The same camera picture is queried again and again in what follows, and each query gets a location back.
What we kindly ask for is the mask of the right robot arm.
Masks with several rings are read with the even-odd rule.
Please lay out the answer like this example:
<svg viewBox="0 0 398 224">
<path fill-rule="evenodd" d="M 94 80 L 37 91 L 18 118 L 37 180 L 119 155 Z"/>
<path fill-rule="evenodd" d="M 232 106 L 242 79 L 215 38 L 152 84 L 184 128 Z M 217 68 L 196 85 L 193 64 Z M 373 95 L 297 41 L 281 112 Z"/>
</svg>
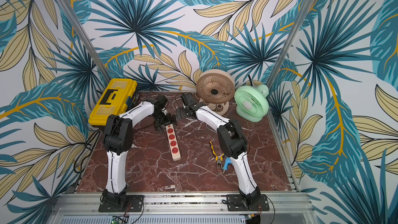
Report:
<svg viewBox="0 0 398 224">
<path fill-rule="evenodd" d="M 183 107 L 177 108 L 177 118 L 200 120 L 217 132 L 221 151 L 231 159 L 238 179 L 240 205 L 244 209 L 256 206 L 261 198 L 261 191 L 249 166 L 248 140 L 240 123 L 217 114 L 202 102 L 197 102 L 191 93 L 183 93 L 180 98 Z"/>
</svg>

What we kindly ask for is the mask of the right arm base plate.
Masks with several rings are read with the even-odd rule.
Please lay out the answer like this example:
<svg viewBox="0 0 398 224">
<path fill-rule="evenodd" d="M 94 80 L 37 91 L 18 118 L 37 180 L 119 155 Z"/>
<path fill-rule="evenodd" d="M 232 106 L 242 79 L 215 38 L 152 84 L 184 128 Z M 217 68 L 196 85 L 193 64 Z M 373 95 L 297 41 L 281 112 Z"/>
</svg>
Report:
<svg viewBox="0 0 398 224">
<path fill-rule="evenodd" d="M 269 211 L 269 201 L 266 195 L 261 194 L 256 201 L 249 200 L 240 194 L 227 195 L 223 203 L 229 212 L 261 212 Z"/>
</svg>

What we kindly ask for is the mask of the left aluminium corner post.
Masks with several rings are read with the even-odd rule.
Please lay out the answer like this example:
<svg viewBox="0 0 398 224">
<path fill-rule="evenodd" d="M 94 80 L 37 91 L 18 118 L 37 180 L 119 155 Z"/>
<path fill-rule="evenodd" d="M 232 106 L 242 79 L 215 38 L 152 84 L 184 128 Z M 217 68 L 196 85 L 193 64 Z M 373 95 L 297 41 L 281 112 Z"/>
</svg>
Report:
<svg viewBox="0 0 398 224">
<path fill-rule="evenodd" d="M 91 59 L 94 61 L 97 70 L 102 74 L 105 82 L 109 83 L 111 80 L 109 73 L 107 72 L 105 65 L 103 64 L 103 62 L 100 59 L 100 56 L 95 50 L 95 47 L 93 46 L 88 34 L 85 32 L 79 17 L 76 15 L 74 11 L 74 3 L 77 0 L 56 0 L 56 1 L 59 3 L 60 8 L 66 15 L 67 19 L 69 20 L 72 30 L 79 37 L 80 41 L 85 46 L 87 52 L 91 56 Z"/>
</svg>

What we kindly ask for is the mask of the yellow handled pliers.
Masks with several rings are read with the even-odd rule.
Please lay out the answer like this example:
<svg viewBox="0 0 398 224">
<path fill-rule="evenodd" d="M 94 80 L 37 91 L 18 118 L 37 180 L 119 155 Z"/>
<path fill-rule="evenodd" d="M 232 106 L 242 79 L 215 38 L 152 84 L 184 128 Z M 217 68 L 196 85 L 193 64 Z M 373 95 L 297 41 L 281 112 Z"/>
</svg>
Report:
<svg viewBox="0 0 398 224">
<path fill-rule="evenodd" d="M 212 154 L 215 157 L 216 169 L 221 169 L 222 170 L 223 165 L 224 165 L 224 158 L 223 158 L 224 154 L 222 153 L 220 155 L 217 155 L 216 152 L 215 152 L 215 149 L 214 149 L 212 141 L 210 141 L 209 144 L 210 144 L 211 152 L 212 152 Z"/>
</svg>

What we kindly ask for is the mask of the green desk fan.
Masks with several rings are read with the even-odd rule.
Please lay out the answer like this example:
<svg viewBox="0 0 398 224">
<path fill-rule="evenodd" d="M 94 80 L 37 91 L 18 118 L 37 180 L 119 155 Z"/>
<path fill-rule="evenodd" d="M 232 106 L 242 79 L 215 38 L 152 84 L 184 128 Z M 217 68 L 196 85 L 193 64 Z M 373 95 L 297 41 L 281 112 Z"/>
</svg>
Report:
<svg viewBox="0 0 398 224">
<path fill-rule="evenodd" d="M 268 94 L 267 85 L 239 87 L 234 94 L 237 114 L 250 122 L 260 122 L 269 110 Z"/>
</svg>

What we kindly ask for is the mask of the beige power strip red sockets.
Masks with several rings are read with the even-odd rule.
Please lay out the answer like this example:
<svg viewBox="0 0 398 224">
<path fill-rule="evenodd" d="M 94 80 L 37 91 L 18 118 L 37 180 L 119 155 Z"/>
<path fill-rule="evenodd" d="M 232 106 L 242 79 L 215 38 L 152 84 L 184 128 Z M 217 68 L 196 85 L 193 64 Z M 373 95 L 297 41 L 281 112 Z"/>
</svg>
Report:
<svg viewBox="0 0 398 224">
<path fill-rule="evenodd" d="M 169 141 L 169 147 L 171 151 L 171 155 L 174 161 L 178 161 L 181 159 L 180 149 L 177 142 L 177 136 L 174 129 L 173 124 L 169 124 L 166 126 L 167 138 Z"/>
</svg>

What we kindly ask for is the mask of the beige desk fan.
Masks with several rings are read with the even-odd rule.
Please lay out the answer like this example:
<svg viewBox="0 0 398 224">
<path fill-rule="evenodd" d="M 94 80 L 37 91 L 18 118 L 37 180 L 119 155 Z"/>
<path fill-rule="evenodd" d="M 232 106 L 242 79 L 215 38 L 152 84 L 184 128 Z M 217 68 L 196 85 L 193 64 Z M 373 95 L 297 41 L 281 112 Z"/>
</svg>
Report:
<svg viewBox="0 0 398 224">
<path fill-rule="evenodd" d="M 200 75 L 196 89 L 200 102 L 219 115 L 224 115 L 228 111 L 229 100 L 234 97 L 235 82 L 229 73 L 210 69 Z"/>
</svg>

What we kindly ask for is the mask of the yellow black toolbox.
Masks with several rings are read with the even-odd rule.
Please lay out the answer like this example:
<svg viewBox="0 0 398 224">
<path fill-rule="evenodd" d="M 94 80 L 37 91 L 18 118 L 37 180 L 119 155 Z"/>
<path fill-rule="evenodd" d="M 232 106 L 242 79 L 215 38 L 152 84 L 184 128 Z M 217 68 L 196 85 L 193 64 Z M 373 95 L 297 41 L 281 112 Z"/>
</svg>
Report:
<svg viewBox="0 0 398 224">
<path fill-rule="evenodd" d="M 89 124 L 103 130 L 110 115 L 123 114 L 138 104 L 137 82 L 127 78 L 114 78 L 89 116 Z"/>
</svg>

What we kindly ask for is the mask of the right aluminium corner post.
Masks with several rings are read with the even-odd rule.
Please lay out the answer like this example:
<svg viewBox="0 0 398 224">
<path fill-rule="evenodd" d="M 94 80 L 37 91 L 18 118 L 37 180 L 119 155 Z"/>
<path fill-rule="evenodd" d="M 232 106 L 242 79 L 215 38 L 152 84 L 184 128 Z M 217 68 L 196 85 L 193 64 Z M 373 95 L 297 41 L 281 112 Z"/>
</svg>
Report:
<svg viewBox="0 0 398 224">
<path fill-rule="evenodd" d="M 304 0 L 303 6 L 301 10 L 297 13 L 296 19 L 292 25 L 292 28 L 289 32 L 289 35 L 284 43 L 284 46 L 282 47 L 279 56 L 274 63 L 273 70 L 271 71 L 268 80 L 267 80 L 267 86 L 270 89 L 271 86 L 273 85 L 274 80 L 276 79 L 279 70 L 281 69 L 281 66 L 283 65 L 284 59 L 288 53 L 289 48 L 291 47 L 291 44 L 296 36 L 296 34 L 299 32 L 300 27 L 302 26 L 307 14 L 309 13 L 312 3 L 314 0 Z"/>
</svg>

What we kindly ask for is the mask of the aluminium front rail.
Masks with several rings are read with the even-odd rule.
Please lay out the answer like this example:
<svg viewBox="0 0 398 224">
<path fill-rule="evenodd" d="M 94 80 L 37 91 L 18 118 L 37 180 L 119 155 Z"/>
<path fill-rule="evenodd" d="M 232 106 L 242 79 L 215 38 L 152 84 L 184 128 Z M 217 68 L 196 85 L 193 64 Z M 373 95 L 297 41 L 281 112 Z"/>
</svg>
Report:
<svg viewBox="0 0 398 224">
<path fill-rule="evenodd" d="M 318 224 L 307 193 L 266 192 L 263 206 L 232 211 L 231 192 L 143 193 L 140 208 L 129 212 L 100 212 L 100 194 L 65 194 L 48 219 L 49 224 L 246 224 L 259 217 L 262 224 Z"/>
</svg>

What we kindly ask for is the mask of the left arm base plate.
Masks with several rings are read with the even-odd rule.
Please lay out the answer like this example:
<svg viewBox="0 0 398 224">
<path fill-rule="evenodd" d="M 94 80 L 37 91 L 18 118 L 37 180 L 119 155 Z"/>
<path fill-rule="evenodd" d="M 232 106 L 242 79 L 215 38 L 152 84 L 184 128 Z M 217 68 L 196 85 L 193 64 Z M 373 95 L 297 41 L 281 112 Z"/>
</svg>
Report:
<svg viewBox="0 0 398 224">
<path fill-rule="evenodd" d="M 101 196 L 101 203 L 98 211 L 106 212 L 128 212 L 138 213 L 143 210 L 143 195 L 115 195 L 105 194 Z"/>
</svg>

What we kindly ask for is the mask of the aluminium corner post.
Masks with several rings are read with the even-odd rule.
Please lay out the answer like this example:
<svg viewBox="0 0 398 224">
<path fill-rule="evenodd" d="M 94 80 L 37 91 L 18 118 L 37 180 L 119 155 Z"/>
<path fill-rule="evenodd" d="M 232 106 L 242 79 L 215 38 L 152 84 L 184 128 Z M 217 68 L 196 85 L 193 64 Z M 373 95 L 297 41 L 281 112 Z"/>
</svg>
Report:
<svg viewBox="0 0 398 224">
<path fill-rule="evenodd" d="M 296 36 L 296 34 L 299 32 L 300 27 L 302 26 L 307 14 L 309 13 L 312 3 L 314 0 L 304 0 L 303 6 L 301 10 L 297 13 L 296 19 L 292 25 L 292 28 L 289 32 L 289 35 L 284 43 L 284 46 L 282 47 L 279 56 L 274 63 L 273 70 L 271 71 L 268 80 L 267 80 L 267 86 L 270 89 L 271 86 L 273 85 L 274 80 L 276 79 L 279 70 L 281 69 L 281 66 L 283 65 L 284 59 L 288 53 L 289 48 L 291 47 L 291 44 Z"/>
<path fill-rule="evenodd" d="M 93 46 L 88 34 L 85 32 L 79 17 L 76 15 L 74 11 L 74 3 L 77 0 L 56 0 L 56 1 L 59 3 L 60 8 L 66 15 L 67 19 L 69 20 L 72 30 L 79 37 L 80 41 L 85 46 L 87 52 L 91 56 L 91 59 L 94 61 L 97 70 L 102 74 L 105 82 L 109 83 L 111 80 L 109 73 L 107 72 L 105 65 L 103 64 L 103 62 L 100 59 L 100 56 L 95 50 L 95 47 Z"/>
</svg>

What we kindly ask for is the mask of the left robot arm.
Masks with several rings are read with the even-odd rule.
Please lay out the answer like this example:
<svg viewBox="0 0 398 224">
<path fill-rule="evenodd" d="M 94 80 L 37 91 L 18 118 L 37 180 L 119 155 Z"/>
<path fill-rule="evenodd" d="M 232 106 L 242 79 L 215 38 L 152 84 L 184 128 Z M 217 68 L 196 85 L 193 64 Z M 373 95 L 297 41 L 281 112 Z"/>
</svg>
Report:
<svg viewBox="0 0 398 224">
<path fill-rule="evenodd" d="M 127 205 L 125 165 L 128 151 L 133 145 L 134 126 L 146 117 L 153 117 L 154 128 L 166 130 L 176 124 L 176 116 L 167 112 L 168 100 L 159 95 L 139 103 L 120 115 L 110 115 L 104 129 L 104 147 L 108 158 L 107 184 L 102 194 L 102 203 L 117 209 Z"/>
</svg>

